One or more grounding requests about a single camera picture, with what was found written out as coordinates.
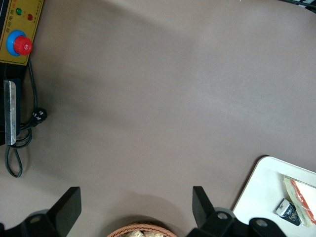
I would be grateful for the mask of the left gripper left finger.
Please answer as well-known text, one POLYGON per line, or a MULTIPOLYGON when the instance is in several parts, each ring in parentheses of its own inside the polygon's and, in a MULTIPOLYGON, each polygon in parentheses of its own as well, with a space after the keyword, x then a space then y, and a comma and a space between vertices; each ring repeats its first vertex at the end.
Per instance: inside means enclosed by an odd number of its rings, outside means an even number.
POLYGON ((46 212, 35 213, 19 225, 5 229, 0 225, 2 237, 66 237, 81 214, 80 187, 70 187, 46 212))

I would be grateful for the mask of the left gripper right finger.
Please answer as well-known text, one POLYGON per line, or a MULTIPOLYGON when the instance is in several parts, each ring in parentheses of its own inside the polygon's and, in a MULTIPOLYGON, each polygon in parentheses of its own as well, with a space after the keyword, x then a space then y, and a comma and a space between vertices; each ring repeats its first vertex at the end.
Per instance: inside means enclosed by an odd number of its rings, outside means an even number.
POLYGON ((189 237, 284 237, 286 234, 272 220, 257 217, 242 223, 226 208, 214 207, 203 187, 194 186, 192 212, 196 222, 189 237))

